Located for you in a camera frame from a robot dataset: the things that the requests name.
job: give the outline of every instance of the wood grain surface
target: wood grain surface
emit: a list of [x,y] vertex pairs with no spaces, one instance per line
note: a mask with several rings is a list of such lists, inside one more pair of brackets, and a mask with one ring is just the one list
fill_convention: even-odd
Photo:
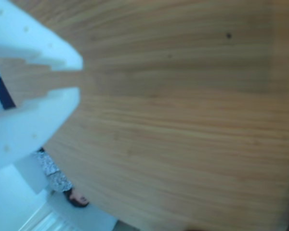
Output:
[[143,231],[277,229],[289,0],[14,2],[83,55],[78,73],[19,60],[0,71],[17,104],[81,88],[46,149],[93,204]]

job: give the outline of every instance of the dark spot on wood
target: dark spot on wood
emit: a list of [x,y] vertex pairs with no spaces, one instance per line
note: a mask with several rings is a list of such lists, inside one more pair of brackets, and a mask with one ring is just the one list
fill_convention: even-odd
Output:
[[132,157],[133,155],[134,155],[134,153],[132,152],[131,149],[129,149],[129,150],[127,151],[127,157]]
[[227,36],[228,39],[232,38],[232,34],[231,33],[227,33],[226,36]]

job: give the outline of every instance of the white wall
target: white wall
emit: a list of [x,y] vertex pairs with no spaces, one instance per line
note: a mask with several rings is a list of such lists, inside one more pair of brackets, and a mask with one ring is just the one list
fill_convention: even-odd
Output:
[[0,170],[0,231],[17,231],[46,202],[47,192],[36,195],[17,169]]

